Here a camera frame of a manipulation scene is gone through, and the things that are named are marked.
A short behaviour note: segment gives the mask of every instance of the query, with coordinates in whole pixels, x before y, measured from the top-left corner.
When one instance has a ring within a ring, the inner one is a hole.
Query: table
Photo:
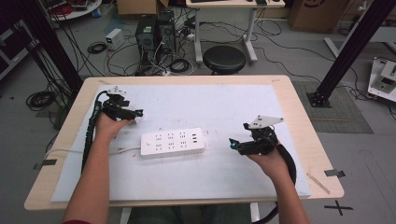
[[[324,38],[324,42],[327,44],[329,49],[332,51],[332,54],[334,55],[335,58],[338,57],[338,55],[341,53],[341,50],[343,50],[344,46],[346,45],[348,39],[352,36],[353,32],[355,31],[356,27],[358,27],[359,22],[363,19],[364,15],[366,14],[368,8],[364,9],[363,14],[359,17],[359,20],[356,22],[356,25],[352,28],[352,30],[349,32],[347,35],[346,39],[344,40],[342,46],[338,49],[332,40],[329,37]],[[396,53],[396,28],[395,27],[386,27],[386,26],[380,26],[378,27],[378,30],[376,31],[375,35],[370,39],[370,42],[383,42],[385,43],[388,47],[390,47],[393,52]]]
[[[250,38],[253,32],[253,25],[256,19],[256,13],[258,8],[263,7],[284,7],[285,3],[283,1],[274,2],[271,0],[267,0],[267,6],[258,6],[255,1],[249,2],[247,0],[229,0],[229,1],[217,1],[217,2],[203,2],[203,3],[192,3],[191,0],[186,1],[187,7],[195,8],[195,38],[194,38],[194,49],[195,49],[195,60],[197,63],[203,62],[203,56],[201,51],[201,42],[200,42],[200,31],[199,31],[199,22],[201,20],[200,9],[201,8],[214,8],[216,11],[213,11],[214,14],[219,14],[219,9],[226,8],[228,11],[228,15],[223,15],[223,18],[227,17],[235,17],[235,13],[238,13],[236,9],[248,9],[250,13],[248,15],[249,25],[247,28],[247,33],[244,35],[244,45],[247,48],[247,61],[252,64],[258,61],[256,53],[254,52],[254,48],[251,45]]]
[[[340,198],[344,190],[336,176],[326,176],[324,171],[332,165],[318,140],[297,93],[286,76],[194,76],[194,77],[92,77],[85,80],[53,148],[70,148],[76,138],[81,122],[87,113],[96,90],[100,85],[271,85],[276,93],[283,117],[288,121],[290,136],[298,153],[301,165],[307,172],[311,188],[308,199]],[[43,166],[25,202],[27,210],[65,209],[67,203],[52,203],[50,198],[62,170],[66,152],[53,152],[48,159],[57,160],[55,165]],[[111,202],[111,206],[149,206],[202,203],[247,203],[247,200],[178,200]]]

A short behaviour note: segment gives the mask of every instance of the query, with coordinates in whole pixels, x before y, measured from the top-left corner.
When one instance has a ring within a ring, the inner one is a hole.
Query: white paper sheet
[[[106,91],[115,86],[101,86]],[[230,149],[229,138],[251,141],[243,123],[258,115],[282,117],[274,90],[269,85],[136,85],[127,91],[129,109],[144,109],[137,124],[122,129],[110,151],[140,146],[142,133],[202,128],[205,151],[199,154],[143,160],[139,150],[110,156],[110,200],[188,200],[276,197],[271,180],[260,167]],[[92,106],[71,149],[82,152]],[[275,125],[276,135],[294,158],[296,188],[310,195],[286,123]],[[67,202],[80,176],[82,153],[69,152],[52,202]]]

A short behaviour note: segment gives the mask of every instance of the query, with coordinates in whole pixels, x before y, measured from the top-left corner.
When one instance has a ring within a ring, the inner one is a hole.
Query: floor mat
[[[345,88],[336,88],[329,98],[331,108],[312,107],[306,94],[315,92],[317,82],[293,82],[306,114],[318,133],[373,133]]]

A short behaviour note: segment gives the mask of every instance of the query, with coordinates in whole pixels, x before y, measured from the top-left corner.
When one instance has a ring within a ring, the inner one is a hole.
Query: sleeve
[[[81,221],[81,220],[70,220],[66,221],[63,224],[90,224],[89,222],[86,221]]]

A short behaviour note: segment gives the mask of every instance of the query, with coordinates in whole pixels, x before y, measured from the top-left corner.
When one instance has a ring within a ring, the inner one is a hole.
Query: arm
[[[107,223],[108,148],[120,129],[130,122],[130,120],[114,121],[103,113],[99,116],[90,155],[67,205],[63,222],[82,220],[90,223]]]
[[[309,223],[297,191],[291,181],[288,166],[277,149],[266,156],[249,155],[274,183],[279,211],[279,223]]]

